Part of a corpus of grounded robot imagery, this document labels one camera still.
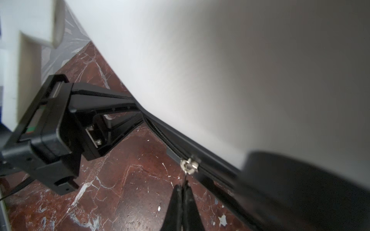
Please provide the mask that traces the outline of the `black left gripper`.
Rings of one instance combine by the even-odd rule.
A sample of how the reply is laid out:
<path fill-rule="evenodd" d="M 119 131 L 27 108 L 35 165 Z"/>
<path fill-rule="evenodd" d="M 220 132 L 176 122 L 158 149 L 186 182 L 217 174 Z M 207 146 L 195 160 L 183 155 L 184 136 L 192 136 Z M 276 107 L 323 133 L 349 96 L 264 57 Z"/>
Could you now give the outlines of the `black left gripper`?
<path fill-rule="evenodd" d="M 78 189 L 83 147 L 71 113 L 137 112 L 133 97 L 88 83 L 70 83 L 66 75 L 51 75 L 22 116 L 2 149 L 7 165 L 26 172 L 59 195 Z M 108 154 L 144 122 L 141 114 L 109 119 L 96 115 L 83 128 L 83 156 L 91 161 Z"/>

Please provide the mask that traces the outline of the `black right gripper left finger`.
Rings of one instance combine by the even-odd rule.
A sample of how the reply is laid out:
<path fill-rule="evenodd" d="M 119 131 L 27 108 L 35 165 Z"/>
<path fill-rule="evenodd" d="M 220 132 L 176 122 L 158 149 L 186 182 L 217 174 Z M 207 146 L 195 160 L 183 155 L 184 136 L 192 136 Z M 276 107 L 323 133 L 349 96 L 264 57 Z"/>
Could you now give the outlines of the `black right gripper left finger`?
<path fill-rule="evenodd" d="M 183 221 L 183 188 L 176 185 L 160 231 L 181 231 Z"/>

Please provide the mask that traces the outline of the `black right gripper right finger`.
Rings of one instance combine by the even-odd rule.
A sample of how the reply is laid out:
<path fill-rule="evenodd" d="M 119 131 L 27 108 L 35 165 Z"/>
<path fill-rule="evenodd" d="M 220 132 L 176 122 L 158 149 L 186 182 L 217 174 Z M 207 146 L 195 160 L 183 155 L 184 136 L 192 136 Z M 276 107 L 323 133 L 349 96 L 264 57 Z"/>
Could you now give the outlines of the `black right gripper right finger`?
<path fill-rule="evenodd" d="M 205 231 L 193 191 L 187 182 L 183 186 L 183 231 Z"/>

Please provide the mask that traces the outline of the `white black suitcase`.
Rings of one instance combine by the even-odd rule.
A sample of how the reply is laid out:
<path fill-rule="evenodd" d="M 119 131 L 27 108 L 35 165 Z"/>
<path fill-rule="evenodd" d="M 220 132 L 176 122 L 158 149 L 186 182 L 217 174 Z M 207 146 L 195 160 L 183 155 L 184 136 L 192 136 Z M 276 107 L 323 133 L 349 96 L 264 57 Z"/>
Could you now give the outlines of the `white black suitcase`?
<path fill-rule="evenodd" d="M 369 230 L 369 1 L 67 5 L 172 157 L 243 223 Z"/>

